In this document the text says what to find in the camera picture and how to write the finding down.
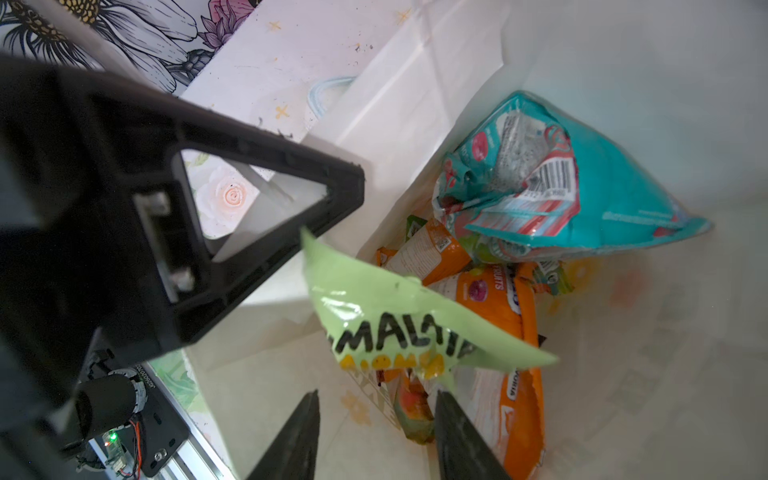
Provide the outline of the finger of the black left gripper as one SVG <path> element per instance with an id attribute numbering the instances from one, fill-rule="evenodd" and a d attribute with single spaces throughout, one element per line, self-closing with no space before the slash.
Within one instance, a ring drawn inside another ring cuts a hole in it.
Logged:
<path id="1" fill-rule="evenodd" d="M 296 184 L 297 212 L 216 248 L 182 154 Z M 95 335 L 142 362 L 190 345 L 359 208 L 354 164 L 106 72 L 1 59 L 1 427 L 59 409 Z"/>

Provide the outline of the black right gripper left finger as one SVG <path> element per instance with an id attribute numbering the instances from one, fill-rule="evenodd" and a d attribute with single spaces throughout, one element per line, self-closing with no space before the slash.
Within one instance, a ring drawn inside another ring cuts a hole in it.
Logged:
<path id="1" fill-rule="evenodd" d="M 248 480 L 313 480 L 320 433 L 317 390 L 307 393 L 264 452 Z"/>

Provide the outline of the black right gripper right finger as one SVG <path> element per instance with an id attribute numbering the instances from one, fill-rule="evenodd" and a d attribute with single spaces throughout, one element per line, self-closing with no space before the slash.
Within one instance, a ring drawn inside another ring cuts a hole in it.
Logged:
<path id="1" fill-rule="evenodd" d="M 434 416 L 442 480 L 510 479 L 451 393 L 437 394 Z"/>

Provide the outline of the orange snack packet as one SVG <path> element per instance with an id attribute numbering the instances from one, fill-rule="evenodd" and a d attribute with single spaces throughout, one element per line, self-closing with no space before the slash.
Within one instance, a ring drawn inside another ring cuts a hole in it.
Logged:
<path id="1" fill-rule="evenodd" d="M 412 276 L 427 286 L 460 273 L 471 263 L 470 255 L 438 220 L 430 219 L 399 250 L 382 247 L 376 264 L 401 276 Z"/>
<path id="2" fill-rule="evenodd" d="M 540 346 L 533 291 L 512 266 L 486 265 L 431 285 L 471 310 L 496 335 L 495 348 L 465 357 L 454 370 L 455 397 L 508 476 L 533 479 L 546 449 Z"/>

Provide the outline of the light green Himalaya packet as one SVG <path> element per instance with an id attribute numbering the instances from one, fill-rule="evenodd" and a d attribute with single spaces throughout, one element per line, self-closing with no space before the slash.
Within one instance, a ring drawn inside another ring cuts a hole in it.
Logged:
<path id="1" fill-rule="evenodd" d="M 465 357 L 495 348 L 488 323 L 420 280 L 344 255 L 308 229 L 300 238 L 309 297 L 342 369 L 410 369 L 449 384 Z M 539 347 L 531 355 L 535 368 L 558 360 Z"/>

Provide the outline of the white paper bag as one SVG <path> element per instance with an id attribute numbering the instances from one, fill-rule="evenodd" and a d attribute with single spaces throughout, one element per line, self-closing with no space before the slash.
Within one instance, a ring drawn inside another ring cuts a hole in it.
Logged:
<path id="1" fill-rule="evenodd" d="M 613 140 L 700 236 L 586 259 L 540 296 L 541 479 L 767 475 L 763 1 L 266 1 L 183 94 L 361 165 L 324 235 L 371 261 L 441 155 L 528 91 Z"/>

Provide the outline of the teal snack packet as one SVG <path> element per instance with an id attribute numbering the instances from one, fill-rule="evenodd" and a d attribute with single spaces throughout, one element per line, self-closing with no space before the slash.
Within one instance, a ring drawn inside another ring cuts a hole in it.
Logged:
<path id="1" fill-rule="evenodd" d="M 711 228 L 614 142 L 522 91 L 443 157 L 432 206 L 488 264 L 651 248 Z"/>

